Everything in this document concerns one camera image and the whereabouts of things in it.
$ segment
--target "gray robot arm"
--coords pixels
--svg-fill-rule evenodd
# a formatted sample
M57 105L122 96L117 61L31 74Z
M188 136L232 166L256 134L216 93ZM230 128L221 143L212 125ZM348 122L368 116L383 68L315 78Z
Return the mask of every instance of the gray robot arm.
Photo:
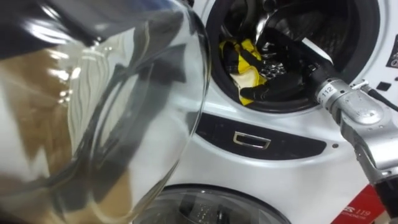
M398 127L387 101L368 82L349 86L317 48L272 29L267 41L289 55L290 72L302 74L308 97L329 111L390 217L398 220Z
M317 76L313 77L315 80L324 78L314 96L354 147L358 162L390 217L398 219L398 127L393 111L368 95L375 91L368 82L349 86L343 80L330 78L330 73L318 69L310 75Z

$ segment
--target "laundry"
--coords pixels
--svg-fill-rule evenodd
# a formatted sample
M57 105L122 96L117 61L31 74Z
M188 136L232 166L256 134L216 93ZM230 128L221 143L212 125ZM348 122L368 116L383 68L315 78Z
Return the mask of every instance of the laundry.
M260 76L261 55L249 39L241 43L236 40L226 40L220 43L221 58L227 73L234 80L238 92L243 88L263 85L267 79ZM239 95L242 105L248 105L254 100Z

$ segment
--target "washing machine door opening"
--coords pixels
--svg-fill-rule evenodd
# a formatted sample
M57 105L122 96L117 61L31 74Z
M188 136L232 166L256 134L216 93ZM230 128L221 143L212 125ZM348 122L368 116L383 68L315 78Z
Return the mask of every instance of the washing machine door opening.
M289 224L272 206L235 190L209 185L168 186L133 224Z
M302 80L288 74L283 65L273 58L277 52L270 50L268 43L264 44L259 39L264 24L275 17L278 18L273 24L275 29L296 41L306 38L319 46L331 57L341 73L339 78L347 83L352 82L368 62L380 26L376 0L216 0L206 24L213 79L235 102L268 113L291 113L316 106L305 95ZM225 42L241 44L245 40L256 46L261 55L263 66L259 79L271 80L279 76L282 82L274 83L280 94L277 92L267 100L254 100L246 104L239 97L239 88L255 86L261 81L248 84L250 78L240 76L242 83L239 83L236 74L226 67L223 48Z

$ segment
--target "stacked washer dryer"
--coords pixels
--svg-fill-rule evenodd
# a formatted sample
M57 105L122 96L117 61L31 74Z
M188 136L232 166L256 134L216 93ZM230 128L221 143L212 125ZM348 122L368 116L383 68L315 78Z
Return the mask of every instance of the stacked washer dryer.
M337 11L352 10L345 29L354 34L335 65L347 82L366 79L398 102L398 1L349 1ZM304 97L240 105L218 55L232 3L194 2L213 57L203 116L168 186L134 223L331 223L368 181L320 106Z

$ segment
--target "label on robot arm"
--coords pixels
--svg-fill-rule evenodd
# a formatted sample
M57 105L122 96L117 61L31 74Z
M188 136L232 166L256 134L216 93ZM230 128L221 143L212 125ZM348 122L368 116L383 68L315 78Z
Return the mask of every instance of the label on robot arm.
M325 85L318 94L317 101L324 108L326 108L326 103L333 96L333 94L337 93L337 89L330 83Z

